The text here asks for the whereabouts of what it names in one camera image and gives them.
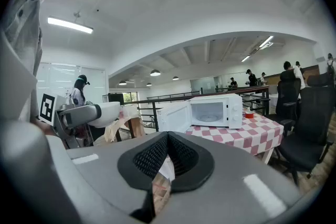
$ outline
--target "black office chair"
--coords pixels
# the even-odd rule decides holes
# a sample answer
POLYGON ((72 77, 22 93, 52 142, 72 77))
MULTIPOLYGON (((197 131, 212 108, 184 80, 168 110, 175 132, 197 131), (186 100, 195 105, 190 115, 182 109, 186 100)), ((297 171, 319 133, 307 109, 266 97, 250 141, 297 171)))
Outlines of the black office chair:
POLYGON ((275 163, 287 167, 298 184, 297 172, 308 172, 308 178, 316 164, 321 163, 333 144, 327 137, 331 115, 334 111, 335 90, 328 74, 310 76, 308 86, 301 90, 302 112, 293 134, 285 137, 277 147, 287 162, 278 159, 275 163))
POLYGON ((281 73, 278 83, 278 102, 276 114, 266 115, 270 120, 284 126, 284 135, 294 126, 297 120, 296 109, 300 93, 301 80, 296 78, 293 70, 281 73))

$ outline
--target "open microwave door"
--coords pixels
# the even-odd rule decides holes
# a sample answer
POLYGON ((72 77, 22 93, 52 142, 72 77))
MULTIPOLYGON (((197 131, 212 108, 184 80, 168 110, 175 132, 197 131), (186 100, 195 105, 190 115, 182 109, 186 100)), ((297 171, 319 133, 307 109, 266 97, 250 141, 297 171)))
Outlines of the open microwave door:
POLYGON ((174 131, 184 133, 191 126, 189 102, 175 103, 167 108, 156 111, 159 131, 174 131))

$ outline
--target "chair headrest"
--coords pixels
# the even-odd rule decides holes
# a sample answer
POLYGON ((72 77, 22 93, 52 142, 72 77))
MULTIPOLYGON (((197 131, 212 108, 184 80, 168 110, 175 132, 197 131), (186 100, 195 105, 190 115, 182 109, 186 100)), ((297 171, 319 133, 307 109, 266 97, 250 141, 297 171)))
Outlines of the chair headrest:
POLYGON ((295 80, 294 70, 286 70, 280 74, 281 81, 295 80))
POLYGON ((310 87, 323 87, 333 85, 332 77, 328 73, 320 75, 311 75, 307 79, 307 84, 310 87))

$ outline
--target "chair backrest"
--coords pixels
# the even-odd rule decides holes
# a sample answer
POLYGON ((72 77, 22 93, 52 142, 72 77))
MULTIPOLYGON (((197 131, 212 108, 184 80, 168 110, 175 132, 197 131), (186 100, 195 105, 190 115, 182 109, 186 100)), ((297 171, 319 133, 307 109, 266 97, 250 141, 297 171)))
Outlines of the chair backrest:
POLYGON ((301 80, 294 75, 294 70, 281 73, 278 83, 278 102, 276 113, 285 119, 296 120, 294 106, 283 106, 284 103, 297 102, 301 87, 301 80))
POLYGON ((313 143, 324 145, 335 104, 335 87, 327 73, 309 76, 301 90, 301 115, 295 133, 313 143))

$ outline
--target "black hair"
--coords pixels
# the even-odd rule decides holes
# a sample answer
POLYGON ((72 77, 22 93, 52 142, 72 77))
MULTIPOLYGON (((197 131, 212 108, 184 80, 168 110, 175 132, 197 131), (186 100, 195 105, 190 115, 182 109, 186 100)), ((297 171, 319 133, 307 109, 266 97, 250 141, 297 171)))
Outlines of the black hair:
POLYGON ((75 82, 75 85, 73 85, 74 88, 77 88, 80 91, 80 95, 82 96, 84 103, 85 103, 85 97, 83 93, 83 88, 85 86, 86 82, 80 78, 78 78, 75 82))
POLYGON ((289 61, 286 61, 286 62, 283 63, 283 69, 287 70, 290 67, 291 67, 291 64, 290 64, 289 61))

